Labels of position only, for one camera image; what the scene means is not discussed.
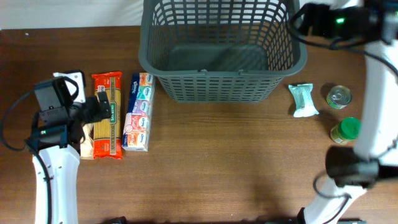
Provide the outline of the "orange spaghetti packet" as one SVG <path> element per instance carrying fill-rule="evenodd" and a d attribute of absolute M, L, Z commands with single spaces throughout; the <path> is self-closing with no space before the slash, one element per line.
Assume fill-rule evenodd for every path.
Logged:
<path fill-rule="evenodd" d="M 123 158 L 121 122 L 121 76 L 122 72 L 92 74 L 95 83 L 95 96 L 105 92 L 111 116 L 94 124 L 93 157 Z"/>

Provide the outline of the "beige paper bag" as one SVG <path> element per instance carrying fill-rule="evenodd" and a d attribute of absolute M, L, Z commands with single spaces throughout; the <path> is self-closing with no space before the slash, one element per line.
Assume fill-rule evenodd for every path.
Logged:
<path fill-rule="evenodd" d="M 86 160 L 94 159 L 94 143 L 91 133 L 93 132 L 93 123 L 83 126 L 83 137 L 80 142 L 80 158 Z"/>

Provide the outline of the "multicolour tissue multipack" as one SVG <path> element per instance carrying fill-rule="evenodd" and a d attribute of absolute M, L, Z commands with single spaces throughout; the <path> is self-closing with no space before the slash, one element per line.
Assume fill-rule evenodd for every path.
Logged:
<path fill-rule="evenodd" d="M 131 79 L 122 148 L 148 151 L 152 119 L 155 78 L 149 73 L 134 73 Z"/>

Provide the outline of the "silver top tin can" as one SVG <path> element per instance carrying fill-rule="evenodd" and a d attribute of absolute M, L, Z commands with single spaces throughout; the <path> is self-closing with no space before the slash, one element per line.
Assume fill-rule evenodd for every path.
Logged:
<path fill-rule="evenodd" d="M 334 86 L 327 94 L 326 102 L 334 109 L 341 110 L 351 103 L 353 94 L 343 85 Z"/>

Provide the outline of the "teal white wipes packet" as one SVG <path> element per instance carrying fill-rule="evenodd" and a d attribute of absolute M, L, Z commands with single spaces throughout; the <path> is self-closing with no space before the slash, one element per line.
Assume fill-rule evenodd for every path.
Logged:
<path fill-rule="evenodd" d="M 295 118 L 304 118 L 319 114 L 318 110 L 313 104 L 311 96 L 311 92 L 313 90 L 312 83 L 305 83 L 295 86 L 289 85 L 288 88 L 293 95 L 296 104 L 296 110 L 293 114 Z"/>

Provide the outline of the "grey plastic shopping basket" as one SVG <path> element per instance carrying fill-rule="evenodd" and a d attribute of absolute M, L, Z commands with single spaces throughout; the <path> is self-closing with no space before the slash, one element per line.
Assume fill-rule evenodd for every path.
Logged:
<path fill-rule="evenodd" d="M 306 64 L 287 21 L 297 0 L 151 0 L 143 4 L 139 61 L 180 103 L 265 100 Z"/>

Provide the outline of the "green lid jar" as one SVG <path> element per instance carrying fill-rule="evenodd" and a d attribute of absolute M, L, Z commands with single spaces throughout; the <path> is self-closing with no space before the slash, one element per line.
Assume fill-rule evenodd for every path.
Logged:
<path fill-rule="evenodd" d="M 359 119 L 347 117 L 331 129 L 330 137 L 337 144 L 347 144 L 357 139 L 360 129 Z"/>

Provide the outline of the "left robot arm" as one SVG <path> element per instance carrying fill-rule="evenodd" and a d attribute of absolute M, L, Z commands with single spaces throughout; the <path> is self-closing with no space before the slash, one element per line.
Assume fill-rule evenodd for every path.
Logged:
<path fill-rule="evenodd" d="M 38 83 L 40 109 L 25 140 L 36 176 L 36 223 L 78 223 L 76 180 L 83 126 L 112 116 L 105 93 L 85 97 L 80 73 L 60 73 Z"/>

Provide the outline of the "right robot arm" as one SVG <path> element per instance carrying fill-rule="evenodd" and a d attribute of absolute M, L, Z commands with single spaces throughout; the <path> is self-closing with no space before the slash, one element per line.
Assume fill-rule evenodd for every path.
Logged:
<path fill-rule="evenodd" d="M 290 35 L 328 39 L 325 48 L 363 55 L 366 88 L 359 136 L 353 147 L 333 146 L 325 159 L 326 181 L 303 207 L 298 223 L 337 223 L 376 183 L 397 178 L 397 2 L 309 2 L 287 23 Z"/>

